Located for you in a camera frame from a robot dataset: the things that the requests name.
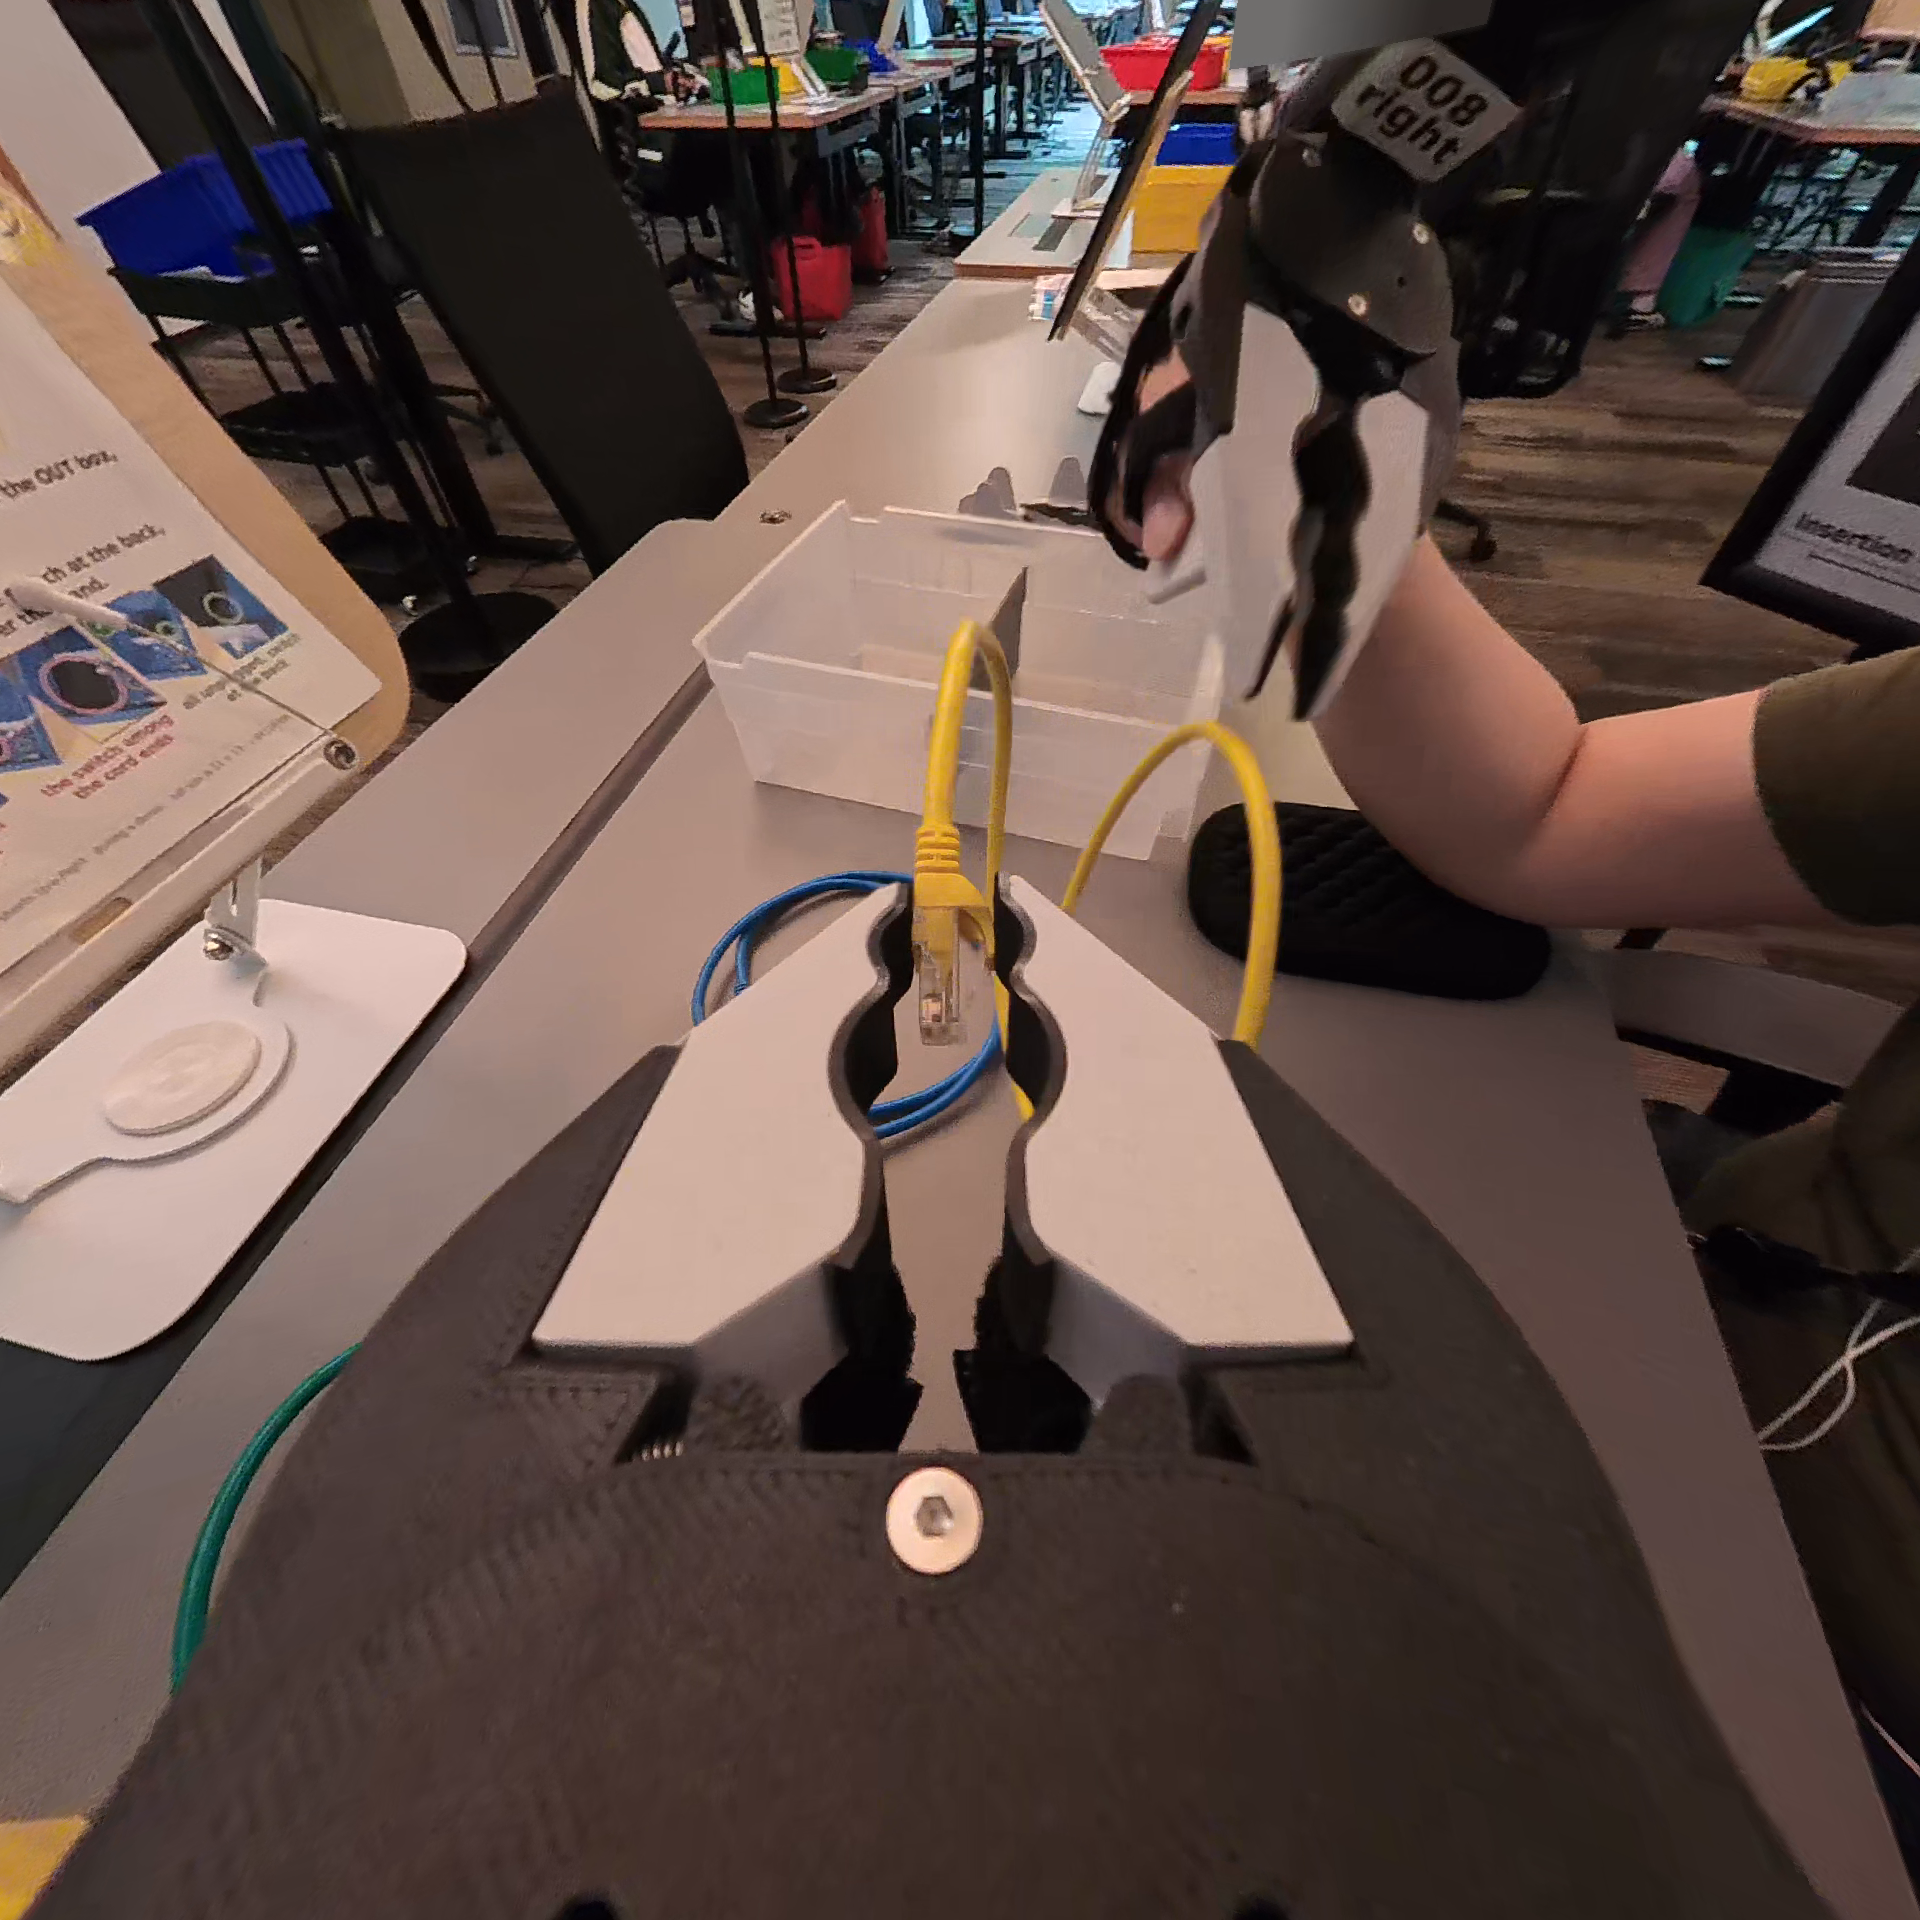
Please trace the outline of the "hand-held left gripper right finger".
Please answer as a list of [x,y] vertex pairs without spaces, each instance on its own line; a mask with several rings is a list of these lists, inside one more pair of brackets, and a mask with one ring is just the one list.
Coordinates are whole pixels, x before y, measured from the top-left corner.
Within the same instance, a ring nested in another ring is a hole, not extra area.
[[995,905],[1003,1057],[1026,1106],[967,1348],[982,1454],[1073,1454],[1115,1389],[1354,1353],[1277,1152],[1259,1055],[1049,900]]

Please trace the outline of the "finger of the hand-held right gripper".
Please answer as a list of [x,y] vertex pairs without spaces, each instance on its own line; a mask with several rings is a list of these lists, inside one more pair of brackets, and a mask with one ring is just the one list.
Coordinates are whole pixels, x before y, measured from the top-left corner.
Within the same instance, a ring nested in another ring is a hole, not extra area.
[[1333,703],[1337,636],[1307,634],[1328,513],[1307,506],[1300,472],[1328,383],[1293,326],[1258,302],[1184,300],[1176,339],[1195,403],[1192,520],[1180,554],[1152,565],[1152,599],[1192,601],[1230,700],[1251,700],[1290,646],[1294,703]]
[[1294,451],[1294,717],[1323,717],[1429,530],[1453,470],[1456,357],[1429,357],[1378,396],[1328,396]]

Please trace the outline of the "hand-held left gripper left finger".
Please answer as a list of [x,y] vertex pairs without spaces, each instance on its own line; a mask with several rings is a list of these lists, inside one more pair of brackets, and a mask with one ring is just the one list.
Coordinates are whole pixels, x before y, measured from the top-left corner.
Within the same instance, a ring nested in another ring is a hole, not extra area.
[[880,887],[673,1053],[531,1332],[546,1357],[743,1381],[804,1447],[894,1454],[914,1314],[871,1109],[899,1071],[912,889]]

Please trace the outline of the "clear plastic bin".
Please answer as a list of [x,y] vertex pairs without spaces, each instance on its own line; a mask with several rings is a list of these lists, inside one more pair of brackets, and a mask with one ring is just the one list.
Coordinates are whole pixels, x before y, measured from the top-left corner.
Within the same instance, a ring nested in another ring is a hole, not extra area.
[[919,818],[949,640],[1019,569],[1008,831],[1085,847],[1160,739],[1222,717],[1227,681],[1214,636],[1056,521],[821,512],[694,639],[750,776]]

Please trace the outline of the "person's right forearm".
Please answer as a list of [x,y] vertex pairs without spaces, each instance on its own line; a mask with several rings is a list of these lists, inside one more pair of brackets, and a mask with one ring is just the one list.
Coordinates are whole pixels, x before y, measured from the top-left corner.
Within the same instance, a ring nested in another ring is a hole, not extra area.
[[1419,541],[1319,745],[1422,874],[1550,929],[1916,929],[1916,651],[1582,721]]

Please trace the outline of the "person's right hand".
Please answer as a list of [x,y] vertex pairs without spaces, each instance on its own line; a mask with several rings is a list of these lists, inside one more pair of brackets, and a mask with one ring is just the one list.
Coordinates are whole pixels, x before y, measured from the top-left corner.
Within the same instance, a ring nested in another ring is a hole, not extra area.
[[1122,496],[1138,521],[1137,542],[1149,564],[1172,564],[1187,546],[1195,506],[1190,473],[1196,400],[1190,383],[1138,407],[1128,443]]

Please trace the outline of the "yellow storage bin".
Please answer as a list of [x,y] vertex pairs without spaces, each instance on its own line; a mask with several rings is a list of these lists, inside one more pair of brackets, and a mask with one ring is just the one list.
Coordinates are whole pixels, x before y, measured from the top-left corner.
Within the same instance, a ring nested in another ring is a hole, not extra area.
[[1233,164],[1153,164],[1130,196],[1132,257],[1173,257],[1201,244],[1209,208],[1223,192]]

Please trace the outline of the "clear acrylic sign holder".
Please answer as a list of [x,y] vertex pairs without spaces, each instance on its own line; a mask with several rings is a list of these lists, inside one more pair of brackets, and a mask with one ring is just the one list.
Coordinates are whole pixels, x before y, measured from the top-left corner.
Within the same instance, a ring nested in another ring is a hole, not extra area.
[[1219,13],[1222,3],[1198,3],[1189,13],[1173,52],[1170,54],[1168,66],[1152,97],[1146,127],[1138,133],[1138,141],[1128,150],[1113,189],[1108,195],[1097,225],[1086,240],[1085,254],[1058,300],[1049,330],[1049,341],[1053,345],[1061,343],[1069,332],[1078,327],[1097,345],[1106,357],[1117,357],[1123,351],[1126,343],[1113,346],[1110,341],[1111,326],[1097,314],[1097,309],[1104,304],[1104,296],[1097,293],[1098,280],[1110,266],[1115,240],[1132,219],[1132,201],[1137,196],[1138,184],[1155,157],[1158,144],[1172,127],[1173,115],[1190,87],[1192,68],[1198,61]]

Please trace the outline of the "black mesh office chair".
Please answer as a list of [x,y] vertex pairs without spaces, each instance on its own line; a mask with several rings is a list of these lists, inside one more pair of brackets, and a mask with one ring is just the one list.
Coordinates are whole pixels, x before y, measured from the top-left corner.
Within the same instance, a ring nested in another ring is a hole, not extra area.
[[1616,298],[1629,233],[1756,4],[1497,3],[1451,36],[1517,119],[1429,192],[1464,403],[1551,396]]

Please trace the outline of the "black wrist rest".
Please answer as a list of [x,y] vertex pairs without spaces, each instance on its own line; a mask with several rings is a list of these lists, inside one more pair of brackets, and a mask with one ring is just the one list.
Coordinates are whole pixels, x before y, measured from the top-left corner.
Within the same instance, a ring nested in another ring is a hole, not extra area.
[[1550,972],[1554,937],[1419,874],[1360,813],[1277,805],[1277,972],[1404,996],[1500,1003]]

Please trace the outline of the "white stand base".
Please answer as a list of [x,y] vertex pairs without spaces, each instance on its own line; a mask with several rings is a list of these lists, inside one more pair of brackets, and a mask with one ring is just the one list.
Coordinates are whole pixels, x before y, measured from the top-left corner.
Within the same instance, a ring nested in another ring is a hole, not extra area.
[[4,1343],[98,1364],[180,1324],[466,963],[283,900],[241,960],[168,947],[4,1092]]

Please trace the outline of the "framed tag sign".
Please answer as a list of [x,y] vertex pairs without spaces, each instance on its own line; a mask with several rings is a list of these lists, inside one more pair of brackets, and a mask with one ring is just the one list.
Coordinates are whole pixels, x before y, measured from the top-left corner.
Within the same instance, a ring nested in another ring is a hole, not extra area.
[[1918,645],[1918,262],[1893,263],[1702,585],[1835,640]]

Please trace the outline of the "red bag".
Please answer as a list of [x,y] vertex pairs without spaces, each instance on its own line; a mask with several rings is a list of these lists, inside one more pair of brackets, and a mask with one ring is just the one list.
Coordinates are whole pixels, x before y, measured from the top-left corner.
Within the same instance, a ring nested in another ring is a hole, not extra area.
[[850,244],[783,235],[770,244],[766,258],[773,314],[807,327],[838,323],[853,304],[853,270]]

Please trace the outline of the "wooden board with instruction sheet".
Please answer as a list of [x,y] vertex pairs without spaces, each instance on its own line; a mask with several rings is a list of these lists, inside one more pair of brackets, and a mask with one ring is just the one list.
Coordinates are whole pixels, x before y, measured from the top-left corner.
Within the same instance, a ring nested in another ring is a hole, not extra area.
[[409,709],[397,634],[4,158],[2,1055],[51,1044]]

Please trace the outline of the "blue storage bin on cart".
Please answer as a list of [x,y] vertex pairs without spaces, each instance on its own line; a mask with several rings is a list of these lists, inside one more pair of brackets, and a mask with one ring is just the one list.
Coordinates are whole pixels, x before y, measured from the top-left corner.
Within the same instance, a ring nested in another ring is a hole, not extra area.
[[[334,202],[300,137],[252,148],[282,217],[312,228]],[[242,280],[273,271],[223,157],[180,160],[78,216],[111,263],[134,275],[213,275]]]

